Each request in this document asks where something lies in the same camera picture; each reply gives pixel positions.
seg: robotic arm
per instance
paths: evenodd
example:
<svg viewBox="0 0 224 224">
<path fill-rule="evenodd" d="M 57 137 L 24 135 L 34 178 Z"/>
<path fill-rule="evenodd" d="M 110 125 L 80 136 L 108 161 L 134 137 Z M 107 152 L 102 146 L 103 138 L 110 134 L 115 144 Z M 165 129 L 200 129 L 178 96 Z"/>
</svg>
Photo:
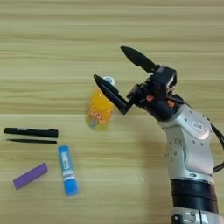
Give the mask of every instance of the robotic arm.
<svg viewBox="0 0 224 224">
<path fill-rule="evenodd" d="M 118 90 L 98 75 L 94 79 L 101 91 L 125 115 L 135 104 L 154 116 L 167 136 L 165 153 L 171 181 L 173 209 L 171 224 L 224 224 L 219 216 L 213 174 L 210 140 L 214 131 L 224 145 L 224 136 L 202 114 L 194 111 L 173 89 L 176 70 L 154 64 L 140 52 L 122 46 L 136 66 L 151 76 L 136 84 L 124 100 Z"/>
</svg>

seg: glue stick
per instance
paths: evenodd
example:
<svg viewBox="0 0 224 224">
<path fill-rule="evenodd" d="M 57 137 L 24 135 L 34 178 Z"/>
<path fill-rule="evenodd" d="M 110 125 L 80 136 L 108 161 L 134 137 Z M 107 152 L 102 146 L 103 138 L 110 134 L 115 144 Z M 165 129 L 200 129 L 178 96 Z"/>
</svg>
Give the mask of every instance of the glue stick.
<svg viewBox="0 0 224 224">
<path fill-rule="evenodd" d="M 66 195 L 73 196 L 78 193 L 78 186 L 74 176 L 74 166 L 68 146 L 61 145 L 59 147 L 59 161 Z"/>
</svg>

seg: cable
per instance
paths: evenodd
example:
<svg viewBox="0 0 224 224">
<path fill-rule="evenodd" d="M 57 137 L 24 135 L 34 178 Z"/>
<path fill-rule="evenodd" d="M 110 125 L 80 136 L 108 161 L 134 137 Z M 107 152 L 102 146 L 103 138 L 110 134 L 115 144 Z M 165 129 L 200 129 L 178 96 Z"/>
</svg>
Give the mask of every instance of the cable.
<svg viewBox="0 0 224 224">
<path fill-rule="evenodd" d="M 212 125 L 212 129 L 213 129 L 214 134 L 219 138 L 221 146 L 222 146 L 222 149 L 224 150 L 224 136 L 222 135 L 222 133 L 214 125 Z M 213 172 L 218 172 L 218 171 L 222 170 L 223 168 L 224 168 L 224 162 L 222 162 L 219 165 L 216 165 L 213 168 Z"/>
</svg>

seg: wooden table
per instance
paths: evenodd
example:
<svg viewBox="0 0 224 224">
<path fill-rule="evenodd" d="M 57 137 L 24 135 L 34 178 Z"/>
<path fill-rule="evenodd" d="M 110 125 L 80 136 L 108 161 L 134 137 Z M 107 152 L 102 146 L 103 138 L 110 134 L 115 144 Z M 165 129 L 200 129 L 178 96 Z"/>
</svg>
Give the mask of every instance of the wooden table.
<svg viewBox="0 0 224 224">
<path fill-rule="evenodd" d="M 222 0 L 1 0 L 0 223 L 169 223 L 165 133 L 136 107 L 90 129 L 93 74 L 112 75 L 125 96 L 147 77 L 119 49 L 134 47 L 177 69 L 176 92 L 223 132 L 223 19 Z M 64 194 L 58 145 L 6 142 L 4 127 L 58 128 L 79 195 Z M 212 147 L 218 164 L 215 137 Z M 49 172 L 16 191 L 12 180 L 43 162 Z M 221 214 L 223 175 L 214 175 Z"/>
</svg>

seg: purple eraser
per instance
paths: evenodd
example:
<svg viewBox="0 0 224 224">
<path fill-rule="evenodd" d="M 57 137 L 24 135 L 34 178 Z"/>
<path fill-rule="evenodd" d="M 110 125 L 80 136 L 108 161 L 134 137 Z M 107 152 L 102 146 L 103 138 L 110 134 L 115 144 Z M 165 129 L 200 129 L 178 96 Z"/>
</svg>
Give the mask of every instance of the purple eraser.
<svg viewBox="0 0 224 224">
<path fill-rule="evenodd" d="M 22 176 L 13 180 L 14 186 L 16 189 L 20 189 L 23 186 L 28 185 L 34 179 L 37 179 L 41 175 L 47 173 L 47 166 L 45 163 L 40 164 L 39 166 L 33 168 L 32 170 L 28 171 L 27 173 L 23 174 Z"/>
</svg>

